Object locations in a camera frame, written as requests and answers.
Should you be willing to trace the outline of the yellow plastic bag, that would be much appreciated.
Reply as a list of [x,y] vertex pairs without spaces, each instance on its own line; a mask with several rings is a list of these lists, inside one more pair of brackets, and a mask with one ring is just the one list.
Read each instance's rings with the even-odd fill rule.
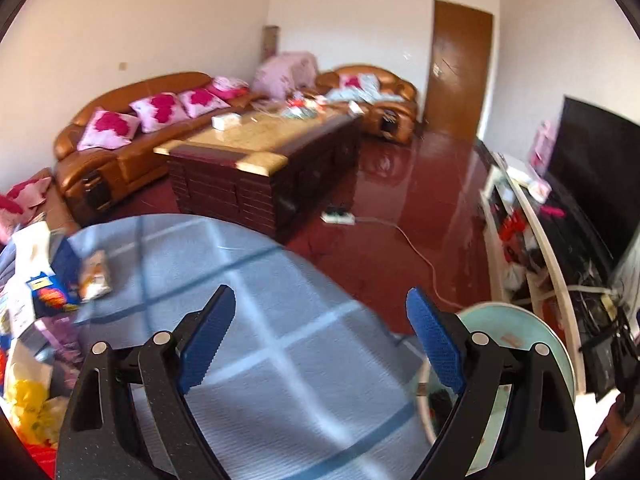
[[57,448],[66,414],[66,396],[49,398],[49,390],[34,380],[12,380],[6,386],[9,421],[23,443]]

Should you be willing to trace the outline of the blue Look snack box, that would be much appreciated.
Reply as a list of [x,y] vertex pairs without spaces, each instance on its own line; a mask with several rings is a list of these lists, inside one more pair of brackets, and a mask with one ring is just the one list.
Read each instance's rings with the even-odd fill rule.
[[15,275],[28,287],[36,317],[75,311],[81,304],[81,258],[66,234],[39,221],[17,231],[12,242]]

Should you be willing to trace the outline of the small snack wrapper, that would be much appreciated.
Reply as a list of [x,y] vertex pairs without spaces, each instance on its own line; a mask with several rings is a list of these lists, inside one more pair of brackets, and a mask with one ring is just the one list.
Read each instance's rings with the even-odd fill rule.
[[105,250],[97,250],[82,263],[79,274],[79,296],[86,302],[99,299],[112,291]]

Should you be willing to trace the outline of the blue plaid tablecloth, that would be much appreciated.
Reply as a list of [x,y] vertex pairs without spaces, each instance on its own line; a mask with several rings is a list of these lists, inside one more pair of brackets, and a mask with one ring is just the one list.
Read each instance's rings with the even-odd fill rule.
[[85,344],[137,346],[222,285],[235,316],[186,397],[235,479],[408,479],[430,446],[413,401],[422,356],[368,308],[270,238],[235,224],[151,214],[89,226],[111,292],[83,306]]

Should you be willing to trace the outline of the brown leather chaise sofa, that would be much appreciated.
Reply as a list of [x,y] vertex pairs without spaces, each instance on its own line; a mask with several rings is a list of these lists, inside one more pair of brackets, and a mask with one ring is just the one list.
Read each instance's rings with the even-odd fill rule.
[[63,230],[67,235],[76,233],[79,230],[79,224],[70,213],[70,208],[67,207],[62,193],[53,179],[51,170],[44,168],[27,180],[44,177],[52,178],[50,188],[47,190],[46,202],[36,209],[35,218],[29,224],[44,220],[50,230]]

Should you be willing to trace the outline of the pink pillow on chaise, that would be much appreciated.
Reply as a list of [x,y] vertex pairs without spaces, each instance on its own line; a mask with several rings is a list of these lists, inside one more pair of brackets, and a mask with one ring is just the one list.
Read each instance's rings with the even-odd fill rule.
[[0,240],[5,245],[12,234],[35,218],[36,209],[46,202],[46,194],[52,178],[44,177],[23,181],[6,193],[0,200]]

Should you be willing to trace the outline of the long brown leather sofa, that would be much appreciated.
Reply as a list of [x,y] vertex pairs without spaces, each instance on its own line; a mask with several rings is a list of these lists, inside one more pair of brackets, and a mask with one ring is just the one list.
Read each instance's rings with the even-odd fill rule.
[[243,114],[262,98],[242,90],[225,100],[206,73],[182,72],[127,84],[82,108],[53,143],[54,178],[74,220],[104,211],[168,173],[160,144],[184,138],[224,113]]

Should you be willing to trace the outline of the white power strip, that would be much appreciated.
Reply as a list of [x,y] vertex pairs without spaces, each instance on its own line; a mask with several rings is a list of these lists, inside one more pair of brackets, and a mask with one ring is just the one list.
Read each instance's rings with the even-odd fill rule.
[[344,210],[326,210],[320,214],[323,223],[334,224],[334,226],[354,226],[356,217]]

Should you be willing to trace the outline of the pink floral pillow left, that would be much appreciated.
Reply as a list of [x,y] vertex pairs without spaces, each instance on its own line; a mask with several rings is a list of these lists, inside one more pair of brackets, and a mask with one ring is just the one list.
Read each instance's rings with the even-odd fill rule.
[[82,134],[76,150],[104,148],[114,151],[129,145],[136,135],[140,120],[137,116],[112,112],[97,107]]

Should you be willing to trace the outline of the pink floral pillow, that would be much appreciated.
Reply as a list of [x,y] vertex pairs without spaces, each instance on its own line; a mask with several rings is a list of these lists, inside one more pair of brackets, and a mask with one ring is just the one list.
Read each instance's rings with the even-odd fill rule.
[[226,101],[218,98],[206,88],[183,91],[178,94],[178,99],[186,114],[192,119],[230,107]]
[[82,134],[76,150],[104,148],[114,151],[129,145],[136,135],[140,120],[137,116],[112,112],[97,107]]
[[137,114],[143,133],[157,132],[190,119],[178,96],[171,92],[148,96],[131,102],[129,106]]

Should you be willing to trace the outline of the dark wood coffee table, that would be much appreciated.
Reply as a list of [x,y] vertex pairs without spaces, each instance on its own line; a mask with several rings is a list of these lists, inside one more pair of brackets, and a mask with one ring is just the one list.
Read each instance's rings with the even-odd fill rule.
[[358,162],[361,114],[313,118],[254,113],[154,148],[168,163],[183,214],[245,226],[287,242]]

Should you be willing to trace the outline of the pink floral pillow middle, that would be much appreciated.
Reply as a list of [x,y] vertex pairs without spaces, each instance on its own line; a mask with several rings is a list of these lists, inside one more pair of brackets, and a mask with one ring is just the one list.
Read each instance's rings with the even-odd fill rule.
[[137,114],[143,133],[157,132],[190,119],[178,96],[171,92],[148,96],[131,102],[129,106]]

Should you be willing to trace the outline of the pink floral pillow right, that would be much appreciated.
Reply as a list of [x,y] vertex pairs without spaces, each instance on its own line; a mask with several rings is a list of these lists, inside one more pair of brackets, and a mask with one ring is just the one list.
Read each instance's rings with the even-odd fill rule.
[[206,88],[183,91],[178,94],[178,99],[186,114],[192,119],[230,107],[226,101],[218,98]]

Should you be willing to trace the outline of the brown wooden door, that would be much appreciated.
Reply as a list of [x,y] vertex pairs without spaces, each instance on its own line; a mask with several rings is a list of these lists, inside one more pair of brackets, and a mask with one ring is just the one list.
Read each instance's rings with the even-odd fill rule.
[[448,1],[434,2],[423,110],[429,132],[475,141],[485,101],[492,36],[492,14]]

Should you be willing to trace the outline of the pink cloth covered object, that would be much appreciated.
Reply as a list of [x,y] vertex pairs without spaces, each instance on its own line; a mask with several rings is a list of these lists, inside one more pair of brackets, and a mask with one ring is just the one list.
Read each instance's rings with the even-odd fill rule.
[[312,88],[317,75],[317,59],[312,53],[283,52],[258,67],[250,88],[269,99],[284,101],[296,90]]

